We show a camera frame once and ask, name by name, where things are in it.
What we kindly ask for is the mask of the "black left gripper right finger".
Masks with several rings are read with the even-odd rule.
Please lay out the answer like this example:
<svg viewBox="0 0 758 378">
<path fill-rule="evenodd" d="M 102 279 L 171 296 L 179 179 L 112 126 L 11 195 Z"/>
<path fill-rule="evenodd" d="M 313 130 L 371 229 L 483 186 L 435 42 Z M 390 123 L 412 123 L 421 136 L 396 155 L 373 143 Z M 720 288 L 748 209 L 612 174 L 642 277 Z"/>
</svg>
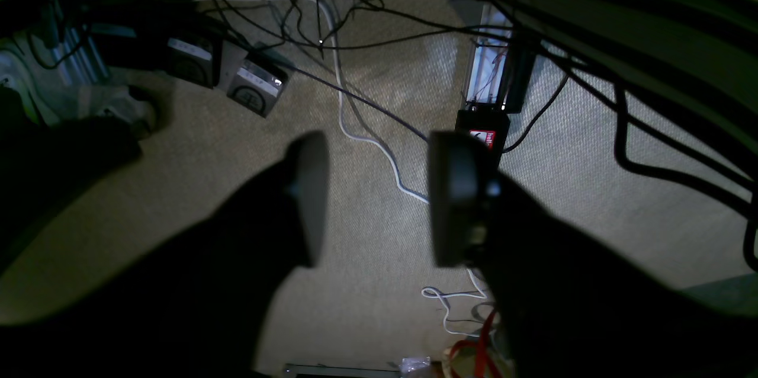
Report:
<svg viewBox="0 0 758 378">
<path fill-rule="evenodd" d="M 442 268 L 468 264 L 489 232 L 491 203 L 498 194 L 496 167 L 487 146 L 469 134 L 433 132 L 428 145 L 432 252 Z"/>
</svg>

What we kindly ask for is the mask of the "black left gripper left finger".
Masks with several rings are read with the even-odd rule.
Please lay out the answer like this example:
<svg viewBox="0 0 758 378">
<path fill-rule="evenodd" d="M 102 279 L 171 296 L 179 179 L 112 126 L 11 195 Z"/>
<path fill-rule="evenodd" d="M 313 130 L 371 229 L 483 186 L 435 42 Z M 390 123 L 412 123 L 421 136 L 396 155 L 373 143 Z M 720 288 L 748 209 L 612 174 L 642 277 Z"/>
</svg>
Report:
<svg viewBox="0 0 758 378">
<path fill-rule="evenodd" d="M 308 132 L 287 148 L 286 192 L 296 204 L 305 244 L 307 267 L 319 264 L 326 237 L 330 158 L 324 132 Z"/>
</svg>

